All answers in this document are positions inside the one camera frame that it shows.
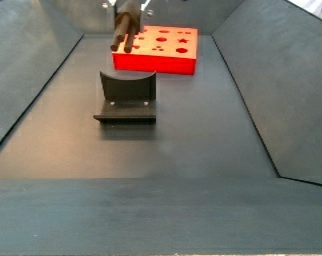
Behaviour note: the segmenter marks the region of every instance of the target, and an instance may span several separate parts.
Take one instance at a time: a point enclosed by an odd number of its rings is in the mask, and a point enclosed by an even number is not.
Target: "gray wall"
[[[0,1],[0,141],[79,38],[46,0]]]
[[[322,183],[322,20],[245,0],[213,37],[280,175]]]
[[[85,34],[111,33],[110,14],[101,8],[105,0],[50,0]],[[242,0],[153,0],[147,9],[154,16],[147,25],[195,27],[210,35]]]

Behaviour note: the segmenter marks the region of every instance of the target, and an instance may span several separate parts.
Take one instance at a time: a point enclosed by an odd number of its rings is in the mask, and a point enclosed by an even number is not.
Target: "star-shaped hole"
[[[187,42],[187,40],[183,39],[183,38],[182,38],[182,39],[178,39],[177,41],[178,41],[178,43],[186,43],[186,42]]]

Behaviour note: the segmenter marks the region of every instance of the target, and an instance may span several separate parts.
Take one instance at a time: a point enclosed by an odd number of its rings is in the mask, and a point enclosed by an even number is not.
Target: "black object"
[[[106,121],[155,121],[155,73],[135,80],[121,80],[99,72],[103,103],[99,115]]]

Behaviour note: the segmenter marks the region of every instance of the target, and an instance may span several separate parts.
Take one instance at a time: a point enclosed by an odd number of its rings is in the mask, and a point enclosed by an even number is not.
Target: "red block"
[[[111,54],[114,69],[193,75],[197,58],[197,29],[145,26],[133,41]]]

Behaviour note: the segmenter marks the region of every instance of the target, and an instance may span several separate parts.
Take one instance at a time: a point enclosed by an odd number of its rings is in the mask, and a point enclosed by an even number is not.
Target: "bin floor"
[[[222,58],[157,75],[157,122],[102,125],[86,36],[0,147],[0,254],[322,253],[322,187],[277,179]]]

